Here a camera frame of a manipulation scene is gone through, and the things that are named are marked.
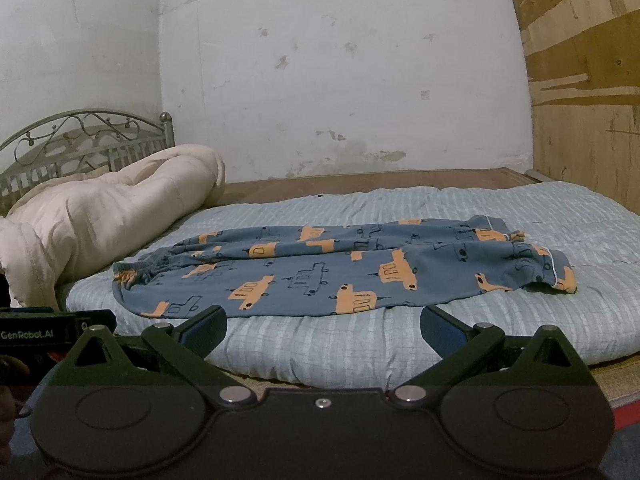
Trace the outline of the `blue pants with orange cars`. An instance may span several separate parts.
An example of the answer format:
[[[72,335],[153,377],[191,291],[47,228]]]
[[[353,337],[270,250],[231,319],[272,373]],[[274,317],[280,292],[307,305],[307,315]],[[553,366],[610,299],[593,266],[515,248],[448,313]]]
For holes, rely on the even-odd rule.
[[[112,292],[144,318],[328,316],[528,286],[576,292],[568,259],[499,218],[256,226],[200,234],[113,266]]]

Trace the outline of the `rolled cream comforter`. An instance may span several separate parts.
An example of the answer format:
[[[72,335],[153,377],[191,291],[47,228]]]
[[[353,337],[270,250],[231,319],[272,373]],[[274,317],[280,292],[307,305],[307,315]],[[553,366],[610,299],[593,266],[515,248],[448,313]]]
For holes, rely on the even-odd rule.
[[[37,185],[1,219],[1,273],[19,307],[51,307],[56,285],[98,272],[224,194],[224,161],[184,144],[122,170]]]

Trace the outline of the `grey metal headboard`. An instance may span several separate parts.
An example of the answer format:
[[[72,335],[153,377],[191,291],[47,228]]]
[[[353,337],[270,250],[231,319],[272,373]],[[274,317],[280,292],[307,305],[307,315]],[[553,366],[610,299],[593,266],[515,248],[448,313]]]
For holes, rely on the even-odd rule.
[[[68,110],[1,142],[1,213],[41,183],[94,170],[117,171],[175,145],[171,114],[149,119],[120,110]]]

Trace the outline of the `brown plywood wardrobe panel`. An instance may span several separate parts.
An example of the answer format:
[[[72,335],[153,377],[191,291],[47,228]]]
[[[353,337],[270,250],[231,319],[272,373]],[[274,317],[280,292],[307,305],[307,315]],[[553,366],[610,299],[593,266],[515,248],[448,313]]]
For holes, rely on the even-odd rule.
[[[533,168],[639,209],[639,0],[513,0]]]

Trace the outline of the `brown wooden bed frame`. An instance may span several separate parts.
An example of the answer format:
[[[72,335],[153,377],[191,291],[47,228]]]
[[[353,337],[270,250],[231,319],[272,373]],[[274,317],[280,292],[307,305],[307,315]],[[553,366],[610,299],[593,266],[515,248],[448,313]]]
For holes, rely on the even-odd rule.
[[[515,188],[533,183],[538,183],[538,180],[506,167],[337,174],[336,176],[228,183],[219,205],[275,203],[311,195],[371,192],[379,188],[431,186],[432,188],[500,190],[500,188]]]

